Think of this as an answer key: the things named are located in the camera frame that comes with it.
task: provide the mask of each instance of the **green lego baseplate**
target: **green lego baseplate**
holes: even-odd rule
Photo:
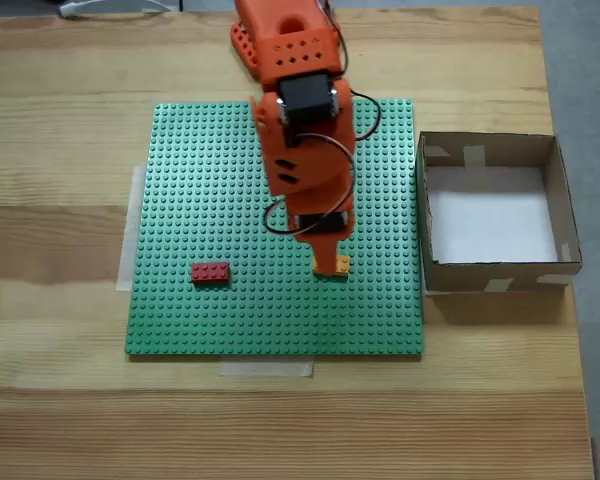
[[[264,229],[273,200],[249,104],[156,106],[126,352],[422,353],[413,107],[380,104],[356,146],[347,278],[314,275],[308,245]],[[359,134],[375,116],[356,101]],[[230,283],[194,286],[200,262],[229,262]]]

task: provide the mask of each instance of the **wood grain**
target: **wood grain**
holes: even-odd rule
[[[155,103],[259,94],[227,41],[234,18],[0,19],[0,205],[125,205]],[[413,98],[417,128],[551,132],[535,9],[342,10],[339,21],[352,85]]]
[[[0,19],[0,479],[591,478],[573,293],[427,298],[425,351],[312,378],[131,361],[115,291],[157,102],[246,100],[232,13]],[[339,10],[428,130],[551,132],[532,8]]]
[[[0,389],[0,478],[580,479],[579,405],[565,391]]]

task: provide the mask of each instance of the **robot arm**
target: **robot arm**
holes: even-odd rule
[[[333,275],[338,242],[354,225],[352,91],[341,77],[338,32],[317,0],[236,0],[233,45],[262,85],[252,99],[272,195],[267,230],[308,243],[318,271]],[[268,218],[282,202],[289,230]]]

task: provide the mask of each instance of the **cardboard box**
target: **cardboard box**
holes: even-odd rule
[[[422,132],[417,176],[428,292],[562,289],[582,267],[554,136]]]

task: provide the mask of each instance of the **masking tape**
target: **masking tape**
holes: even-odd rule
[[[569,285],[573,281],[573,275],[565,275],[562,273],[548,273],[546,275],[540,275],[538,283],[553,283],[556,285]]]
[[[506,292],[509,285],[513,282],[513,278],[492,278],[484,287],[485,292]]]
[[[220,375],[237,377],[310,377],[313,357],[303,355],[225,355]]]
[[[571,250],[569,249],[569,244],[563,243],[562,247],[561,247],[561,251],[562,251],[562,261],[570,262],[571,261]]]
[[[179,12],[180,11],[179,7],[172,7],[170,5],[165,5],[165,7],[167,7],[170,12]],[[154,8],[143,7],[141,11],[142,11],[142,13],[166,13],[167,10],[165,10],[164,8],[160,8],[159,6],[156,5]]]
[[[449,153],[442,147],[437,145],[425,145],[424,154],[427,157],[450,157]]]
[[[136,248],[138,246],[138,232],[140,230],[140,215],[142,212],[142,196],[144,193],[144,180],[147,174],[147,165],[138,165],[133,169],[131,177],[131,190],[129,191],[129,205],[127,206],[127,221],[124,225],[122,250],[120,251],[120,265],[118,266],[118,282],[116,290],[130,292],[133,284]]]
[[[465,167],[484,167],[486,165],[484,145],[465,145],[462,147]]]

